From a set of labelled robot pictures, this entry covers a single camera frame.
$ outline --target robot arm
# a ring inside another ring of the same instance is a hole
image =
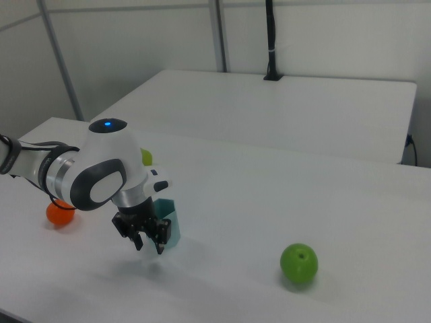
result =
[[[159,254],[170,237],[170,222],[157,219],[151,196],[171,181],[161,168],[142,164],[139,146],[122,120],[92,123],[81,149],[58,142],[21,144],[0,136],[0,174],[24,177],[51,198],[83,211],[112,200],[119,208],[112,222],[138,250],[139,231],[154,241]]]

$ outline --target black clamp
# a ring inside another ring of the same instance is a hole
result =
[[[124,238],[129,238],[135,243],[136,250],[141,250],[143,246],[139,235],[141,231],[153,240],[158,254],[163,252],[164,245],[170,239],[171,221],[156,217],[151,197],[135,207],[119,207],[119,211],[112,218],[112,223]]]

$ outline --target apple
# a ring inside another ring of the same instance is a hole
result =
[[[317,273],[317,256],[306,244],[291,244],[281,254],[280,266],[291,282],[305,283]]]
[[[145,149],[141,148],[141,154],[142,154],[142,163],[144,166],[151,166],[153,164],[153,155]]]

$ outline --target black cable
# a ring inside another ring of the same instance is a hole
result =
[[[418,165],[418,154],[416,153],[416,145],[415,145],[413,138],[411,138],[410,140],[411,140],[411,144],[413,145],[413,150],[415,152],[415,166],[417,166]]]
[[[416,151],[416,145],[415,145],[415,141],[413,140],[413,135],[407,135],[407,138],[405,139],[404,148],[409,147],[410,144],[413,145],[413,150],[415,153],[415,166],[417,166],[418,165],[418,153]]]
[[[57,199],[57,198],[55,196],[51,195],[51,194],[49,194],[49,199],[51,200],[51,202],[53,203],[53,205],[55,205],[59,209],[66,210],[66,211],[76,210],[76,207],[62,207],[61,205],[57,204],[57,202],[55,202],[55,199]]]

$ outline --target white tabletop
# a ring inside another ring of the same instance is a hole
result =
[[[27,141],[80,145],[52,118]],[[427,322],[431,172],[136,132],[171,175],[182,237],[158,256],[111,223],[112,203],[63,229],[49,199],[0,176],[0,308],[33,322]],[[314,248],[307,288],[281,276],[289,244]]]
[[[99,118],[136,129],[396,164],[416,85],[163,71]]]

